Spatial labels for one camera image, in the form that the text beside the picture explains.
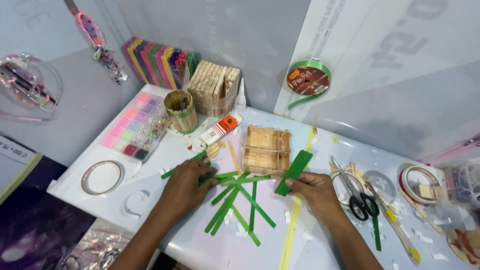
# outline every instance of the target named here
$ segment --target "ribbon spool label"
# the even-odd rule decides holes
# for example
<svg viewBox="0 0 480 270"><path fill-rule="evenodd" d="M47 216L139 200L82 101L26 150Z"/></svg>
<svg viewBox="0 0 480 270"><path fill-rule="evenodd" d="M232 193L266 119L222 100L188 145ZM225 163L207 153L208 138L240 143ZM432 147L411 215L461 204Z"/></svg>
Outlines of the ribbon spool label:
<svg viewBox="0 0 480 270"><path fill-rule="evenodd" d="M297 100L290 104L288 109L323 95L330 86L331 77L327 66L318 60L304 60L293 64L287 74L287 85L295 93L310 97Z"/></svg>

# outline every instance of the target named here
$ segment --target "clear plastic container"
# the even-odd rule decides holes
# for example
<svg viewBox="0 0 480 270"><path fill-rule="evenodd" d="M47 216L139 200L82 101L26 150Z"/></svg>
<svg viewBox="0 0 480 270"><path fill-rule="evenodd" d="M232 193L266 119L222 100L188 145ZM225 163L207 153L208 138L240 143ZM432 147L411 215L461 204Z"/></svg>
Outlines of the clear plastic container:
<svg viewBox="0 0 480 270"><path fill-rule="evenodd" d="M444 169L448 199L466 209L480 209L480 164Z"/></svg>

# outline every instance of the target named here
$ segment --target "white table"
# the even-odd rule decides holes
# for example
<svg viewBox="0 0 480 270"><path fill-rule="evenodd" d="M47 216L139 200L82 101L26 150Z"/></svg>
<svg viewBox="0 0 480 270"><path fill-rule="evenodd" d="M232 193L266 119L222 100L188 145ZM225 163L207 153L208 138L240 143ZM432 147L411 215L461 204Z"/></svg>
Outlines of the white table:
<svg viewBox="0 0 480 270"><path fill-rule="evenodd" d="M166 94L163 89L150 85L146 85L142 91L161 95ZM232 141L237 160L240 163L243 158L242 144L246 134L246 127L249 124L289 130L292 133L290 142L292 149L291 161L293 161L300 150L305 149L310 130L308 125L252 108L248 108L240 114L244 119L240 132L237 135L229 134L223 139L225 142L227 140ZM117 118L93 141L58 181L52 182L48 192L92 215L136 232L160 197L167 181L160 178L158 170L164 168L168 171L182 161L193 157L195 154L188 152L187 145L190 145L199 134L216 123L218 119L199 115L201 124L195 133L187 136L167 134L150 160L136 174L135 170L138 162L100 146L100 139L116 121ZM369 145L322 129L317 129L317 131L316 141L314 140L312 147L314 157L309 164L309 170L312 172L331 174L328 158L329 155L333 155L342 166L346 166L349 162L354 162L357 165L357 169L361 172L376 170L387 175L398 188L396 179L398 179L399 170L403 167L403 163L409 161L418 164L415 161L407 160L381 149L375 149ZM338 144L332 142L332 136L339 138ZM126 170L124 181L109 194L88 195L82 191L80 179L90 166L103 160L116 160L122 163ZM213 166L219 168L219 173L235 170L228 147L221 149L214 161ZM433 167L428 167L428 170L438 179L444 178L441 170ZM277 224L276 228L272 229L262 216L256 212L254 232L262 243L260 247L256 247L249 237L240 238L235 236L235 231L237 230L235 218L232 219L230 226L222 225L214 237L204 232L205 227L220 206L220 204L215 206L210 204L210 201L224 190L224 187L219 186L210 191L205 202L196 211L182 219L167 235L161 243L161 248L169 256L197 270L220 270L227 267L228 269L239 270L278 269L287 231L284 210L290 210L293 200L291 196L283 197L273 192L276 180L279 179L279 177L274 177L271 180L258 183L257 202ZM243 186L251 193L251 183ZM132 196L129 200L129 206L135 212L142 213L140 219L136 220L132 217L121 215L119 209L123 200L132 192L139 190L144 190L149 194L148 200L142 202L139 200L139 197ZM403 216L401 220L403 227L407 230L410 230L410 228L420 230L424 236L433 239L433 244L428 244L420 241L417 236L410 232L412 235L410 240L422 257L421 264L416 267L417 269L469 269L451 251L444 235L439 235L431 226L418 220L412 208L400 194L397 194L397 198L400 198L407 205L408 215ZM242 216L248 220L250 203L242 194L237 196L234 205ZM466 211L451 205L449 207L454 212L460 211L462 213L463 220L459 218L454 220L454 222L460 222L455 224L456 226L464 226L465 222L472 223L472 218L465 215ZM396 261L400 269L411 269L412 264L401 246L400 240L388 225L385 217L380 215L379 221L383 223L380 233L386 236L386 240L382 240L382 252L378 252L375 249L375 242L371 235L372 229L367 225L368 221L363 224L362 228L357 227L357 229L385 269L392 269L392 260ZM302 237L303 231L307 231L313 236L311 242ZM336 248L334 248L329 232L306 210L303 203L293 240L288 269L341 269L343 265L339 254L335 250ZM432 253L446 255L449 262L433 260L431 257Z"/></svg>

